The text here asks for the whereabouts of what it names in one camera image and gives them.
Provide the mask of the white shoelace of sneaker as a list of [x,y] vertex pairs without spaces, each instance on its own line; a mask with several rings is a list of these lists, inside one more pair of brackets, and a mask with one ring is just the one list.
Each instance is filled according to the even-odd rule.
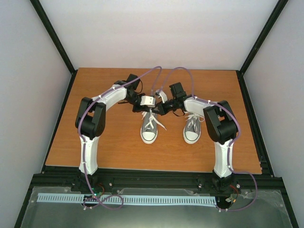
[[142,120],[142,133],[148,132],[156,134],[158,125],[166,130],[166,127],[157,120],[157,114],[154,114],[152,111],[142,112]]
[[193,132],[199,134],[201,131],[201,123],[205,118],[201,115],[189,113],[187,116],[185,132]]

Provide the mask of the grey sneaker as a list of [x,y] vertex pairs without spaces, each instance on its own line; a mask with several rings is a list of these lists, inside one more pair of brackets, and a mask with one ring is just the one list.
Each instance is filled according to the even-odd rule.
[[152,144],[155,142],[158,134],[157,114],[142,112],[142,126],[140,136],[144,143]]
[[201,123],[205,121],[205,118],[204,116],[195,113],[187,114],[186,125],[183,129],[183,138],[186,143],[195,144],[200,139]]

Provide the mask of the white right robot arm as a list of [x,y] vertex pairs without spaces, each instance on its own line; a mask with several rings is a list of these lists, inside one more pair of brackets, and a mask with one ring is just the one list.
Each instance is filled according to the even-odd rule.
[[161,98],[154,111],[159,115],[166,115],[170,111],[181,109],[188,112],[189,124],[185,132],[191,132],[195,138],[190,139],[184,134],[184,139],[190,144],[197,142],[200,136],[200,127],[197,122],[202,118],[205,121],[210,139],[215,146],[215,165],[213,172],[223,179],[232,175],[232,152],[234,142],[240,135],[240,126],[233,114],[229,103],[225,100],[213,102],[204,100],[191,94],[187,95],[181,83],[170,86],[172,99],[167,99],[162,89],[155,92]]

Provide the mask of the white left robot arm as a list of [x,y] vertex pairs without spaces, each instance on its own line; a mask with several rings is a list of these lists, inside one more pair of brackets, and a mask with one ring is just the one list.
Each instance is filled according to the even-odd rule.
[[127,80],[119,80],[107,91],[93,98],[84,97],[78,109],[75,126],[81,140],[81,162],[79,170],[87,174],[82,185],[88,191],[98,188],[99,179],[93,174],[96,172],[97,148],[99,137],[105,129],[106,111],[120,101],[133,105],[133,112],[148,111],[149,107],[141,106],[144,94],[139,94],[136,89],[140,78],[130,74]]

